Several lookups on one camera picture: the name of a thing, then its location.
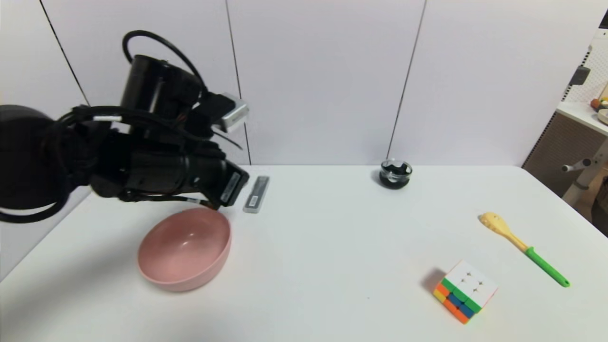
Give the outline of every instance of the yellow cube tile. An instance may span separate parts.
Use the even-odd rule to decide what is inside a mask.
[[[439,290],[437,290],[437,289],[435,289],[435,291],[433,291],[433,295],[435,297],[437,297],[437,299],[439,299],[439,301],[442,303],[445,302],[445,300],[446,300],[446,297],[441,292],[439,292]]]

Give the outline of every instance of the white shelf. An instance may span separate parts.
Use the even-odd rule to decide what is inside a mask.
[[[608,125],[599,121],[598,113],[596,113],[588,103],[560,102],[556,112],[608,136]]]

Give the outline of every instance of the white wall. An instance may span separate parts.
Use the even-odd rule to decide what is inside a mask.
[[[44,6],[91,105],[119,105],[130,65],[122,37],[152,31],[177,46],[201,73],[209,90],[238,96],[237,73],[224,0],[45,0]],[[132,55],[144,54],[187,70],[177,56],[148,38],[133,38]],[[244,151],[214,138],[239,164],[248,164],[244,128],[230,137]]]
[[[53,119],[85,100],[37,0],[2,0],[0,103],[24,105]],[[89,190],[72,193],[63,210],[26,225],[0,223],[0,280],[71,211]]]
[[[253,164],[379,164],[424,0],[228,0]]]
[[[602,0],[431,0],[390,156],[520,166],[587,52]]]

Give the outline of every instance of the spatula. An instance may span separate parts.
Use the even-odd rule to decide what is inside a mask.
[[[526,254],[536,265],[539,265],[547,274],[549,274],[559,285],[563,287],[569,287],[570,282],[566,280],[566,278],[558,272],[555,268],[549,265],[548,262],[544,261],[536,252],[534,252],[534,247],[528,247],[525,243],[519,240],[515,234],[511,232],[509,226],[506,225],[506,222],[500,217],[498,214],[493,212],[487,212],[479,217],[481,223],[484,226],[488,227],[496,234],[502,235],[507,238],[513,245],[519,248],[524,254]]]

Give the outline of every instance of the green handle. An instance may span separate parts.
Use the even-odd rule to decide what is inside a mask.
[[[560,272],[558,272],[555,268],[551,267],[548,262],[544,261],[543,258],[536,254],[536,252],[534,252],[534,247],[529,247],[526,250],[526,255],[533,262],[535,262],[536,265],[539,265],[545,272],[547,272],[547,274],[549,274],[553,279],[555,279],[555,281],[558,282],[559,285],[563,287],[570,286],[570,282],[566,280],[566,278]]]

